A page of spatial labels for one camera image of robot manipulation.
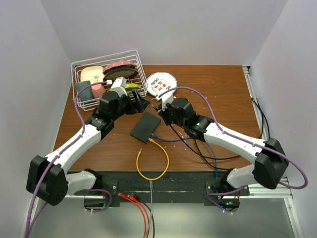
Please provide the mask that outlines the black network switch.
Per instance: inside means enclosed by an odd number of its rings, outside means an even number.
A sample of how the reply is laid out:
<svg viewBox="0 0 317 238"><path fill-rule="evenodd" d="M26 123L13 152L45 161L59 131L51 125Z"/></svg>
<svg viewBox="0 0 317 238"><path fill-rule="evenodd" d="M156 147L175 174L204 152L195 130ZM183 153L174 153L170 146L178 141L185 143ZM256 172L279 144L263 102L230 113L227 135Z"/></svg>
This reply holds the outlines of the black network switch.
<svg viewBox="0 0 317 238"><path fill-rule="evenodd" d="M160 121L160 118L151 113L145 112L131 130L130 135L146 144Z"/></svg>

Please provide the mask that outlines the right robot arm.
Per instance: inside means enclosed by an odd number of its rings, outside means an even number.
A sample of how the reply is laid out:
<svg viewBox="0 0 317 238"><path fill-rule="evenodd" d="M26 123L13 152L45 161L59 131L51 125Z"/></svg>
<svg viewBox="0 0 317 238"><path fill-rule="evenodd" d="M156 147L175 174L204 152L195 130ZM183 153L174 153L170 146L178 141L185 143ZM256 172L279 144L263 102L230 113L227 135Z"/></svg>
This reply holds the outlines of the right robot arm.
<svg viewBox="0 0 317 238"><path fill-rule="evenodd" d="M265 141L230 130L214 119L197 114L186 98L162 103L156 111L166 125L175 124L192 139L221 146L250 162L248 166L229 169L218 182L216 189L227 195L255 183L276 189L289 165L278 140Z"/></svg>

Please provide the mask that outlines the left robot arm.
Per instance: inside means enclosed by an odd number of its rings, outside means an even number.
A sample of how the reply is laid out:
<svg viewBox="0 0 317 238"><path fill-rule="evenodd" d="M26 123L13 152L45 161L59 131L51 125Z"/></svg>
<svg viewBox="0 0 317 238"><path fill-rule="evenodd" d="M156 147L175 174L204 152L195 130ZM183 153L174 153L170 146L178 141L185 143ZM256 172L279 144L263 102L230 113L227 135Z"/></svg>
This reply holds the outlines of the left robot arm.
<svg viewBox="0 0 317 238"><path fill-rule="evenodd" d="M142 113L150 105L136 90L132 94L133 99L115 91L104 93L99 107L71 139L45 157L36 156L31 160L26 189L32 194L32 201L38 197L56 206L66 195L78 191L101 192L103 179L99 173L91 169L75 174L68 171L89 148L112 131L115 120L122 115Z"/></svg>

